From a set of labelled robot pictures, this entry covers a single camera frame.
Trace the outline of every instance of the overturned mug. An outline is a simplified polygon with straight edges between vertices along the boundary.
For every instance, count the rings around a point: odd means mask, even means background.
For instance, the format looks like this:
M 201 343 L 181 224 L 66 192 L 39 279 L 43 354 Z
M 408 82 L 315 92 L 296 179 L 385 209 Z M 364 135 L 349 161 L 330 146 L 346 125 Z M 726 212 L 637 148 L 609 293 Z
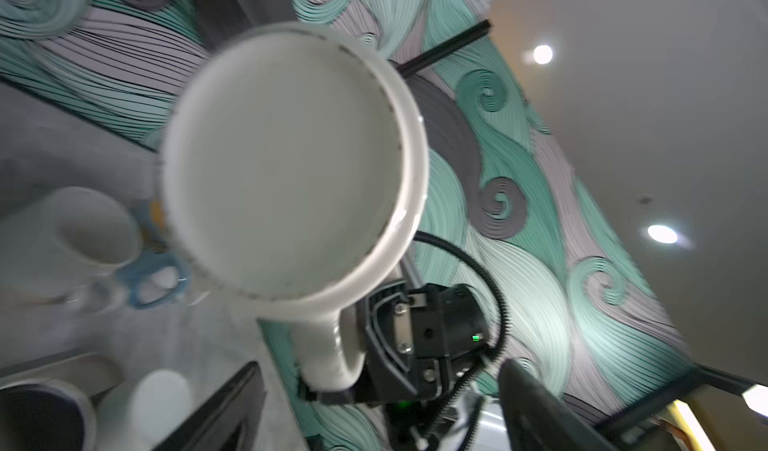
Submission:
M 123 295 L 137 301 L 141 283 L 168 265 L 188 274 L 170 255 L 142 252 L 133 216 L 93 189 L 57 189 L 0 222 L 4 301 L 36 304 L 76 297 L 91 310 L 104 311 L 122 304 Z M 180 282 L 178 291 L 186 285 Z
M 293 323 L 302 378 L 337 391 L 365 352 L 354 307 L 421 217 L 426 134 L 376 51 L 324 26 L 246 32 L 176 103 L 161 148 L 174 246 L 241 315 Z

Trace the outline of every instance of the gray ceiling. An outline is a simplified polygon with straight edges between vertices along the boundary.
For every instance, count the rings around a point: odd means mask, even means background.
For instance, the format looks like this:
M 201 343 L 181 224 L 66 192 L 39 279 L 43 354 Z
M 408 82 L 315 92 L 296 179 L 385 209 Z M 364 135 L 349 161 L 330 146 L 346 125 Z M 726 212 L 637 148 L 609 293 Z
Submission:
M 768 382 L 768 0 L 494 0 L 492 37 L 697 360 Z M 524 51 L 548 43 L 547 66 Z M 653 196 L 648 206 L 638 204 Z M 671 223 L 695 249 L 638 232 Z

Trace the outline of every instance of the white cup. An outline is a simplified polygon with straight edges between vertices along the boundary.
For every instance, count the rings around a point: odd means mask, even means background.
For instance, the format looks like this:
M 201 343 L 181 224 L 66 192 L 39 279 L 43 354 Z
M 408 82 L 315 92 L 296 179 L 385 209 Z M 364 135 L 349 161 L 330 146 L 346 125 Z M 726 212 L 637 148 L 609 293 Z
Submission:
M 172 240 L 232 308 L 294 323 L 307 384 L 349 388 L 364 358 L 350 305 L 416 232 L 427 153 L 411 92 L 374 50 L 324 26 L 263 26 L 176 104 L 160 177 Z
M 60 188 L 0 222 L 0 293 L 58 299 L 136 259 L 138 225 L 113 198 Z
M 192 413 L 194 396 L 180 373 L 157 369 L 112 389 L 96 411 L 99 451 L 149 451 Z

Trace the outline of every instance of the ceiling light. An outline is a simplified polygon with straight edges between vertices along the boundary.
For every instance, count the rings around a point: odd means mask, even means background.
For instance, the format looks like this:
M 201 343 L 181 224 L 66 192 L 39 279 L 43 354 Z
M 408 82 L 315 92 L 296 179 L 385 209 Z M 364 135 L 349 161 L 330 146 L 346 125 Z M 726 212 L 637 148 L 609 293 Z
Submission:
M 648 226 L 648 235 L 659 243 L 667 243 L 667 245 L 677 243 L 677 233 L 669 226 Z
M 750 409 L 768 417 L 768 387 L 756 384 L 744 391 L 741 396 Z
M 547 64 L 552 61 L 552 48 L 545 44 L 536 46 L 533 50 L 533 59 L 540 65 Z

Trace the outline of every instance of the yellow light strip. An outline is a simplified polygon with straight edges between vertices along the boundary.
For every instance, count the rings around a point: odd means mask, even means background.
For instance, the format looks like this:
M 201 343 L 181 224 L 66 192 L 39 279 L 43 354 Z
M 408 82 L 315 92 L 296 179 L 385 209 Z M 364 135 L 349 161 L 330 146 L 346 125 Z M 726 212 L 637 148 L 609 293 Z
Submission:
M 680 400 L 676 400 L 667 407 L 672 417 L 677 421 L 677 426 L 686 432 L 691 442 L 696 448 L 695 451 L 716 451 L 712 446 L 710 438 L 704 432 L 704 428 L 699 424 L 696 415 L 690 410 L 690 406 Z

